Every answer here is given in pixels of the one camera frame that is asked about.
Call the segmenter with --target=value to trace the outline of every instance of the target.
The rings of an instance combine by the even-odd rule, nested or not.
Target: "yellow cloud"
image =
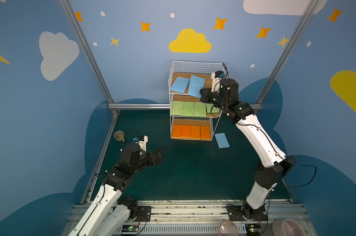
[[[207,42],[204,34],[188,28],[182,30],[177,39],[169,44],[170,51],[175,53],[206,53],[211,48],[212,44]]]
[[[334,92],[356,112],[356,72],[340,71],[330,81]]]

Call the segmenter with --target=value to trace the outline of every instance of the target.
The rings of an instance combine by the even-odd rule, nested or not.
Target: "green sponge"
[[[205,103],[200,101],[195,102],[195,115],[197,117],[206,117],[207,113],[205,112]]]
[[[193,101],[183,102],[182,116],[194,116],[195,103]]]
[[[206,103],[205,105],[207,106],[207,113],[211,113],[211,108],[213,105],[210,103]],[[212,113],[219,113],[219,112],[220,110],[217,107],[212,108]]]
[[[181,116],[182,112],[183,112],[183,102],[182,101],[173,101],[171,103],[170,115]]]

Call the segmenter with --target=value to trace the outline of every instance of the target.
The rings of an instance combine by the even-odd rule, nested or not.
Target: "blue sponge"
[[[204,82],[204,78],[191,75],[189,95],[201,98],[200,90],[204,87]]]
[[[187,86],[190,83],[189,78],[177,77],[172,86],[170,87],[171,91],[184,93],[186,91]]]
[[[229,143],[228,140],[225,136],[225,133],[219,133],[219,134],[215,134],[214,137],[216,138],[216,142],[217,145],[219,146],[219,148],[228,148]]]

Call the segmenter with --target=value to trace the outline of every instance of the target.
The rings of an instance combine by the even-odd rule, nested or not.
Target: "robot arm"
[[[272,141],[260,125],[254,110],[246,102],[240,102],[238,83],[230,78],[222,79],[218,92],[210,88],[200,90],[201,102],[211,103],[237,126],[249,140],[258,154],[262,168],[254,172],[254,186],[244,202],[242,214],[246,220],[258,218],[264,208],[264,201],[273,188],[296,163],[293,156],[287,157]]]
[[[119,163],[107,172],[94,201],[69,236],[112,235],[126,220],[135,217],[137,201],[123,199],[118,201],[118,206],[103,222],[110,208],[133,180],[134,174],[164,159],[164,149],[155,149],[155,153],[146,152],[147,141],[147,136],[138,136],[136,143],[127,144],[121,150]]]

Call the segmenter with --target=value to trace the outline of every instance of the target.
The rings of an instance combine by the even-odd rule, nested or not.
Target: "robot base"
[[[243,206],[228,205],[226,208],[231,221],[259,221],[259,217],[261,221],[269,219],[264,205],[253,211],[250,211],[246,204]]]

